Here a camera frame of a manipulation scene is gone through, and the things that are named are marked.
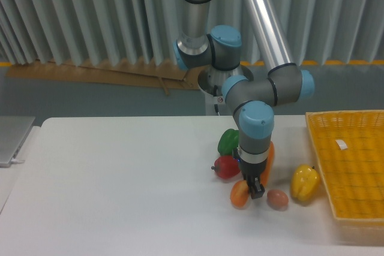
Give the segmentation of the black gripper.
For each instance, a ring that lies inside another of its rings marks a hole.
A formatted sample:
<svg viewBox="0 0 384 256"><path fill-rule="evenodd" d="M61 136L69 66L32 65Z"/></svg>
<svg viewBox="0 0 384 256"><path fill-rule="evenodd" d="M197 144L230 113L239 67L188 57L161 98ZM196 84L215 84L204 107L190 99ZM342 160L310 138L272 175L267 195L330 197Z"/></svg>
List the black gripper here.
<svg viewBox="0 0 384 256"><path fill-rule="evenodd" d="M261 175L266 170L267 163L267 158L257 164L245 162L243 159L239 160L239 169L247 184L247 194L253 200L262 198L265 193L265 188L260 182L262 181Z"/></svg>

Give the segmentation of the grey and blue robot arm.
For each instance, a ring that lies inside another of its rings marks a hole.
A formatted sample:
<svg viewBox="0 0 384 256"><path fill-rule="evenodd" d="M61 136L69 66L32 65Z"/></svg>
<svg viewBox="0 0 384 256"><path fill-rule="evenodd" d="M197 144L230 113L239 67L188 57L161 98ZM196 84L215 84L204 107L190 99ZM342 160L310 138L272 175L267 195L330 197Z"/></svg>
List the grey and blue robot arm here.
<svg viewBox="0 0 384 256"><path fill-rule="evenodd" d="M250 80L240 67L239 31L227 25L210 31L206 28L211 1L182 0L181 32L173 45L175 58L185 70L208 65L211 71L226 74L222 82L214 78L208 82L222 95L238 127L239 144L233 156L251 198L256 199L265 192L261 175L274 129L273 108L311 97L314 79L295 64L273 1L242 0L268 70L266 79Z"/></svg>

